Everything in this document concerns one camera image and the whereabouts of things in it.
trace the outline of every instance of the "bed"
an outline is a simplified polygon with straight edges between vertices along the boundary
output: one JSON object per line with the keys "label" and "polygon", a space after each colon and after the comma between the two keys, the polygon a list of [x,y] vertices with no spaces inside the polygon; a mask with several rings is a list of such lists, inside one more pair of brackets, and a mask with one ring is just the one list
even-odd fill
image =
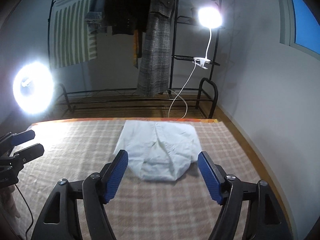
{"label": "bed", "polygon": [[[82,180],[100,171],[112,161],[125,120],[137,118],[71,119],[33,124],[34,141],[44,155],[28,164],[19,174],[18,186],[28,201],[35,221],[54,185],[60,178]],[[256,183],[260,178],[252,163],[223,122],[215,119],[160,119],[152,121],[184,121],[195,127],[202,149],[226,173],[242,181]],[[17,191],[14,198],[21,218],[17,219],[21,235],[31,217]],[[234,239],[241,239],[248,203],[243,202]],[[208,239],[221,206],[210,198],[203,178],[193,163],[175,182],[141,181],[127,169],[116,197],[105,205],[106,213],[117,239]],[[83,202],[78,200],[83,239],[90,239]],[[28,233],[32,235],[34,226]]]}

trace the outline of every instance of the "white cable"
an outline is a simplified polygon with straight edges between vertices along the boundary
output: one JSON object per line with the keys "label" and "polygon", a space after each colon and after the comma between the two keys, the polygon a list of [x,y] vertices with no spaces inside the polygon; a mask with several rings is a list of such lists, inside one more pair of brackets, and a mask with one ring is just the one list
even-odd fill
{"label": "white cable", "polygon": [[[195,69],[196,69],[196,62],[195,62],[195,67],[193,68],[193,70],[192,70],[192,72],[191,72],[191,74],[190,74],[187,82],[183,85],[183,87],[181,88],[179,94],[178,94],[178,95],[175,97],[175,99],[172,101],[171,106],[170,106],[170,108],[169,108],[169,112],[168,112],[168,118],[169,118],[170,110],[171,110],[171,107],[172,107],[174,101],[177,99],[177,97],[180,95],[180,93],[182,92],[182,90],[184,89],[184,87],[186,86],[186,84],[188,83],[188,81],[189,81],[189,79],[191,78],[191,76],[192,76],[193,72],[195,71]],[[187,106],[187,109],[186,109],[186,113],[184,114],[184,116],[183,116],[182,118],[184,118],[184,117],[186,116],[187,110],[188,110],[188,105],[187,105],[186,102],[185,102],[185,104],[186,104],[186,106]]]}
{"label": "white cable", "polygon": [[210,38],[209,38],[207,50],[205,51],[205,58],[207,58],[207,55],[208,55],[208,49],[209,49],[209,45],[210,45],[210,42],[211,42],[211,36],[212,36],[211,28],[209,28],[209,31],[210,31]]}
{"label": "white cable", "polygon": [[182,117],[182,118],[184,118],[186,116],[186,114],[187,114],[187,111],[188,111],[187,102],[182,98],[182,96],[178,95],[174,90],[172,90],[172,89],[168,89],[168,90],[170,90],[171,92],[175,93],[184,102],[184,104],[186,105],[186,112],[184,113],[184,116]]}

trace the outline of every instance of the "baseboard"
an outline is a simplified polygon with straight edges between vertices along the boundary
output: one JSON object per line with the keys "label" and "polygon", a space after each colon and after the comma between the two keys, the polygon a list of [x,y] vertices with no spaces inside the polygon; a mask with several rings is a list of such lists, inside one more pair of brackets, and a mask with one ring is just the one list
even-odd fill
{"label": "baseboard", "polygon": [[248,144],[252,147],[252,149],[255,151],[256,155],[258,156],[258,158],[260,159],[260,161],[262,162],[262,164],[266,168],[269,176],[271,177],[273,183],[276,186],[276,189],[278,190],[278,193],[281,196],[281,199],[283,201],[284,207],[285,207],[286,212],[288,214],[288,217],[289,217],[289,220],[290,220],[290,224],[291,224],[291,230],[292,230],[293,239],[297,240],[298,239],[297,226],[296,226],[295,220],[293,218],[293,214],[292,214],[292,211],[290,209],[289,202],[288,202],[288,200],[287,200],[287,198],[286,198],[286,196],[285,196],[285,194],[284,194],[284,192],[282,190],[282,187],[280,186],[279,181],[277,180],[275,174],[273,173],[271,167],[269,166],[269,164],[267,163],[267,161],[265,160],[265,158],[263,157],[261,152],[258,150],[258,148],[254,145],[253,141],[250,139],[248,134],[239,125],[239,123],[231,116],[231,114],[228,113],[228,111],[225,110],[225,108],[223,106],[221,106],[219,103],[217,105],[222,110],[222,112],[231,120],[231,122],[234,124],[234,126],[239,130],[239,132],[246,139]]}

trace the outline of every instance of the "gray plaid garment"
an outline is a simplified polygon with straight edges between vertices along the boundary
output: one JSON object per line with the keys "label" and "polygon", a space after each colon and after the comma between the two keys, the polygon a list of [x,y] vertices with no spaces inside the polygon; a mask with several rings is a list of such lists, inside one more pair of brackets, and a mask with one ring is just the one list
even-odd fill
{"label": "gray plaid garment", "polygon": [[151,0],[138,76],[137,93],[140,95],[153,97],[168,88],[174,4],[175,0]]}

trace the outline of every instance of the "white cloth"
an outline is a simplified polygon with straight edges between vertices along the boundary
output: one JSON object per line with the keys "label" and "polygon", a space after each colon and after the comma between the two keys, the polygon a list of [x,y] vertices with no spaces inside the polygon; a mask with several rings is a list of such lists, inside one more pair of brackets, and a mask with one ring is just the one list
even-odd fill
{"label": "white cloth", "polygon": [[175,181],[201,152],[193,126],[174,122],[125,122],[114,155],[126,150],[128,166],[143,180]]}

